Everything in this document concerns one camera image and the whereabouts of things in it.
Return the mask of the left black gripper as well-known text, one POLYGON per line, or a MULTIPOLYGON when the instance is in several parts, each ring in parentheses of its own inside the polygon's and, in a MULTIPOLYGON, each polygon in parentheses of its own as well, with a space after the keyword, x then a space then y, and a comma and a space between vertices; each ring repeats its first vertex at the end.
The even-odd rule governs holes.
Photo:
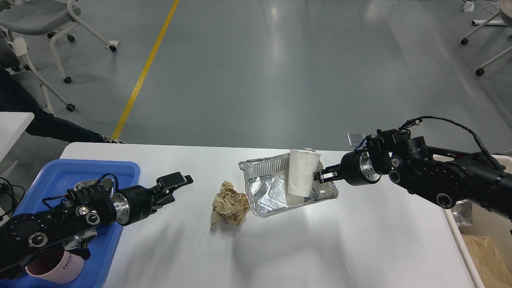
POLYGON ((112 195, 116 222, 122 226, 134 224, 155 214, 158 209, 175 201, 174 191, 194 182, 190 175, 174 172, 156 179, 156 185, 122 188, 112 195))

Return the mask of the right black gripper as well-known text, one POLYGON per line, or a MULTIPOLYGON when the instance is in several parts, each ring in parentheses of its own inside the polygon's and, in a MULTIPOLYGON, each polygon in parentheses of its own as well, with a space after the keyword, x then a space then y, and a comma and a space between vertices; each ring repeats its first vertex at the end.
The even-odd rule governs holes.
POLYGON ((314 180, 320 184, 343 179, 352 186, 376 184, 381 177, 374 170, 368 152, 349 152, 342 157, 340 164, 314 173, 314 180))

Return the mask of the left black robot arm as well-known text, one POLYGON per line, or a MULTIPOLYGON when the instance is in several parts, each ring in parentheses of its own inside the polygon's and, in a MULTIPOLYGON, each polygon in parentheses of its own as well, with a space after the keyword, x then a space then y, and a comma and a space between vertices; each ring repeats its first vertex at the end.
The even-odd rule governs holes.
POLYGON ((37 213, 22 213, 1 226, 1 278, 13 280, 29 264, 58 247, 88 260, 88 243, 100 224, 114 222, 127 226, 146 219, 164 205, 174 202, 174 191, 193 183, 190 175, 175 172, 156 179, 156 185, 119 188, 102 184, 106 175, 81 188, 70 188, 64 195, 42 199, 61 199, 56 206, 37 213))

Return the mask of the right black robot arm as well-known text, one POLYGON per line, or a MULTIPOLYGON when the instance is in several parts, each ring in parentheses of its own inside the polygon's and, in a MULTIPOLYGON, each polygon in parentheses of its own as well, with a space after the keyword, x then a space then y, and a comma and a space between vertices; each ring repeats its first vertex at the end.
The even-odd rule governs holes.
POLYGON ((346 153, 339 164, 314 173, 319 183, 344 180, 352 186, 379 182, 388 175, 391 182, 432 204, 449 210, 468 200, 508 220, 512 215, 512 176, 491 155, 478 135, 460 123, 437 117, 468 131, 479 147, 469 153, 437 148, 424 137, 411 136, 410 128, 428 116, 407 120, 396 129, 381 130, 363 138, 346 153))

